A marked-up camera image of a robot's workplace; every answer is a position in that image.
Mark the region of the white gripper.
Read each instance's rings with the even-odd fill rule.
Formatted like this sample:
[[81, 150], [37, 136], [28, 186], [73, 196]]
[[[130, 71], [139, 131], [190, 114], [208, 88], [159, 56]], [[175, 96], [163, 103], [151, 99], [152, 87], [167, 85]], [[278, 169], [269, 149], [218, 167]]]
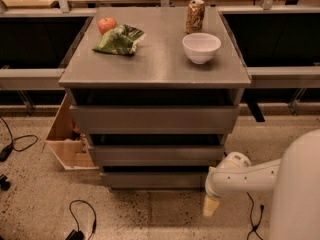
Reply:
[[[231, 152], [219, 163], [217, 168], [245, 168], [250, 166], [251, 161], [247, 156], [240, 152]], [[219, 204], [219, 200], [206, 196], [203, 204], [203, 216], [206, 218], [212, 217]]]

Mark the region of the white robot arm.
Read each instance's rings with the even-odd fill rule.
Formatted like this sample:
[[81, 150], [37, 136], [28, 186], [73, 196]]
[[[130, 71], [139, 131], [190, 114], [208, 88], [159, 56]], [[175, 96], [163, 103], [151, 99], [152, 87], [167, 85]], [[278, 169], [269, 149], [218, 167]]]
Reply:
[[320, 130], [300, 136], [282, 158], [262, 164], [229, 153], [209, 169], [205, 191], [205, 217], [229, 193], [271, 191], [269, 240], [320, 240]]

